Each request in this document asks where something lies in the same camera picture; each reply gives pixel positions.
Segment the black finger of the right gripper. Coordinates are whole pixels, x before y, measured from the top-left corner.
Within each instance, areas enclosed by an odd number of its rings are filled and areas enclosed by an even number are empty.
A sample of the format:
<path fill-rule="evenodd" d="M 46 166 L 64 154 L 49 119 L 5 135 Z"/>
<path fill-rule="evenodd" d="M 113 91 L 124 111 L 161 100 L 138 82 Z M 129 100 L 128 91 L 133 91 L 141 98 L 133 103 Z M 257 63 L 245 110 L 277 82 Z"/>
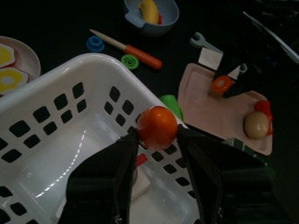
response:
<path fill-rule="evenodd" d="M 245 72 L 239 77 L 236 82 L 224 93 L 224 97 L 240 95 L 251 90 L 256 90 L 268 82 L 268 77 L 264 73 Z"/>
<path fill-rule="evenodd" d="M 224 53 L 219 62 L 217 70 L 213 78 L 227 76 L 243 63 L 239 55 L 232 53 Z"/>

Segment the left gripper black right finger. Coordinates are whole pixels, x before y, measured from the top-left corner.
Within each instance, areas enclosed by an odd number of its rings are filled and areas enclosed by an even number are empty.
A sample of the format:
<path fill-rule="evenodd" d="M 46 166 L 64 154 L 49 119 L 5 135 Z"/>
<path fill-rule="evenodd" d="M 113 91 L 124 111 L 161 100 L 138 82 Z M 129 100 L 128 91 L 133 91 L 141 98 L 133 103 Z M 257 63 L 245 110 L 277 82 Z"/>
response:
<path fill-rule="evenodd" d="M 263 160 L 184 127 L 177 131 L 177 144 L 200 224 L 291 224 Z"/>

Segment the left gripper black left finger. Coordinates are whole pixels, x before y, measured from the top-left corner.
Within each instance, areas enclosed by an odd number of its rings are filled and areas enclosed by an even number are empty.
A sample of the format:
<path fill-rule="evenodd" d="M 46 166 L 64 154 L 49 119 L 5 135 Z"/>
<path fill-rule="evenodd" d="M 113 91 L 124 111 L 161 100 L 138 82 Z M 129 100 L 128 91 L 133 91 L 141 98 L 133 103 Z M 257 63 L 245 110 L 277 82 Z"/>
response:
<path fill-rule="evenodd" d="M 129 224 L 138 139 L 130 129 L 70 172 L 57 224 Z"/>

